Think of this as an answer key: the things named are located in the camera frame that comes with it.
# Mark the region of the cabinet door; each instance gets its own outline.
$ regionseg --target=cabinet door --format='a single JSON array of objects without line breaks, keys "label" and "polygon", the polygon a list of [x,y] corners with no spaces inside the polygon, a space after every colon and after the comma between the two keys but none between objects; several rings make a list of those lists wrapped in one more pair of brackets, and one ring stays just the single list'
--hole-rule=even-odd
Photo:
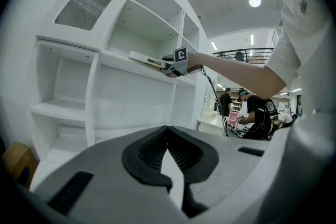
[{"label": "cabinet door", "polygon": [[58,0],[37,37],[99,51],[127,0]]}]

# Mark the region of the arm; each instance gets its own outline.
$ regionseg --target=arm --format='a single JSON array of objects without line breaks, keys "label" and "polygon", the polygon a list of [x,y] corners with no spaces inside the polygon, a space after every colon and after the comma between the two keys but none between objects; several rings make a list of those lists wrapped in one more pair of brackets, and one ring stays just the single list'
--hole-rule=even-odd
[{"label": "arm", "polygon": [[239,121],[239,124],[248,124],[248,123],[254,123],[255,119],[254,119],[254,111],[250,112],[250,114],[248,115],[247,118],[242,119],[241,121]]},{"label": "arm", "polygon": [[189,54],[190,66],[203,65],[211,68],[229,80],[267,99],[281,91],[286,84],[267,67],[210,56],[206,54]]},{"label": "arm", "polygon": [[229,114],[231,113],[231,104],[232,104],[232,100],[231,100],[231,97],[229,97]]}]

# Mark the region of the pink object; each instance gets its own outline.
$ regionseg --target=pink object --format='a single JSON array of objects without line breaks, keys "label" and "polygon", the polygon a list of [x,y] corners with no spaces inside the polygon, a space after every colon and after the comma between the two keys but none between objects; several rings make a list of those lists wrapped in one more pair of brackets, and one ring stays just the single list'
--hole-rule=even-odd
[{"label": "pink object", "polygon": [[229,118],[228,124],[231,124],[232,126],[234,126],[237,124],[237,118],[239,117],[239,112],[231,111],[229,117],[230,118]]}]

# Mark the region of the man in black shirt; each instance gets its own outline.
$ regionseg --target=man in black shirt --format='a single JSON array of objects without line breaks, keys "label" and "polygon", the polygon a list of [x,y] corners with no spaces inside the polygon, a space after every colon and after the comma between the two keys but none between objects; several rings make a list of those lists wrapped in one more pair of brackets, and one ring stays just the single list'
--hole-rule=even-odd
[{"label": "man in black shirt", "polygon": [[229,114],[231,112],[230,104],[232,103],[232,100],[231,100],[231,97],[230,97],[229,93],[230,93],[230,88],[226,88],[224,90],[224,93],[222,94],[222,96],[219,99],[220,104],[222,105],[222,108],[224,110],[224,115],[226,117],[229,117]]},{"label": "man in black shirt", "polygon": [[266,101],[248,91],[241,89],[238,92],[239,100],[247,102],[249,116],[239,121],[240,124],[253,123],[253,126],[244,135],[245,139],[261,140],[271,129],[270,115],[266,110]]}]

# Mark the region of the round ceiling light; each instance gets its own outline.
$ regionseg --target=round ceiling light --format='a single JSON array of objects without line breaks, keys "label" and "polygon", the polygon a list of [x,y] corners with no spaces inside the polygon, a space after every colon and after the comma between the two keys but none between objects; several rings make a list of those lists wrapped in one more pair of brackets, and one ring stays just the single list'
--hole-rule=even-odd
[{"label": "round ceiling light", "polygon": [[252,7],[259,7],[261,5],[261,0],[250,0],[250,5]]}]

